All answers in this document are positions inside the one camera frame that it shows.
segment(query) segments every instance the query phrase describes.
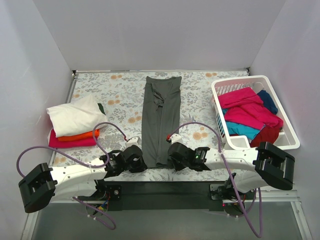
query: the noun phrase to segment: white wall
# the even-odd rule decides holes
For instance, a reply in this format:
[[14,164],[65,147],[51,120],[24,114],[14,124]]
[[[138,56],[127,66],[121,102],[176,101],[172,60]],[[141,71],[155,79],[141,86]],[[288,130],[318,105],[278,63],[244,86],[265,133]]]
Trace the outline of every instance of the white wall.
[[[0,0],[0,239],[21,238],[24,211],[16,170],[26,148],[47,144],[46,108],[66,101],[71,71],[32,0]],[[50,152],[33,150],[28,173]]]
[[72,70],[251,66],[285,0],[33,0]]
[[287,0],[252,64],[269,77],[298,135],[294,181],[320,239],[320,1]]

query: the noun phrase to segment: pink cloth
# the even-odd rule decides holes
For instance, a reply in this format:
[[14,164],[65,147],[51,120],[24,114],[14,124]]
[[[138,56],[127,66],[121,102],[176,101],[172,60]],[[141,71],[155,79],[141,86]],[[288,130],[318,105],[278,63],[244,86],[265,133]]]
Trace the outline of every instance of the pink cloth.
[[76,141],[59,141],[56,137],[56,132],[52,129],[50,133],[49,139],[49,147],[57,148],[57,149],[67,149],[67,148],[74,148],[74,147],[91,147],[95,146],[96,141],[94,138],[85,138]]
[[220,105],[228,109],[224,119],[228,122],[242,124],[262,130],[264,126],[281,128],[284,121],[264,107],[263,101],[250,88],[231,91],[218,97]]

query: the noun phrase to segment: pile of clothes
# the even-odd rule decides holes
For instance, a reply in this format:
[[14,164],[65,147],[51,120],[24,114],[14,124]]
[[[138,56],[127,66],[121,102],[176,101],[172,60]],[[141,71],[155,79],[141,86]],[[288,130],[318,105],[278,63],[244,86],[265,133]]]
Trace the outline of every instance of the pile of clothes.
[[241,88],[218,97],[228,132],[231,136],[245,135],[250,147],[261,142],[274,143],[284,125],[276,114],[278,109],[271,96],[251,87]]
[[[71,103],[49,107],[46,111],[53,125],[48,137],[48,145],[52,148],[95,146],[94,127],[108,121],[104,107],[92,94]],[[96,138],[102,127],[100,125],[94,131]]]

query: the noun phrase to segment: pants leg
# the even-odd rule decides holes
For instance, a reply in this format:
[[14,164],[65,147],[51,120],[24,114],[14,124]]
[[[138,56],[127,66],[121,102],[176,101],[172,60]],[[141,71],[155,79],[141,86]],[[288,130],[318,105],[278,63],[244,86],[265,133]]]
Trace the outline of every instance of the pants leg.
[[166,137],[179,126],[182,77],[146,78],[142,110],[142,152],[149,168],[168,164]]

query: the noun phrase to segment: white plastic basket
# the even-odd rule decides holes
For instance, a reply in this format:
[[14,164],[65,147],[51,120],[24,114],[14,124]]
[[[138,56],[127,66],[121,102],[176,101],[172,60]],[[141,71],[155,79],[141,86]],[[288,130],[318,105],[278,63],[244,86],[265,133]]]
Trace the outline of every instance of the white plastic basket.
[[282,107],[269,79],[263,75],[230,77],[216,80],[212,83],[211,88],[213,96],[211,99],[211,104],[215,108],[215,118],[218,124],[222,142],[225,143],[224,148],[235,150],[250,148],[249,141],[246,136],[229,135],[222,108],[218,100],[218,96],[220,96],[221,94],[232,92],[245,87],[251,87],[255,93],[258,93],[261,90],[265,90],[268,94],[270,94],[275,106],[278,108],[277,116],[283,120],[283,127],[274,145],[282,150],[299,148],[300,141],[285,113],[285,110]]

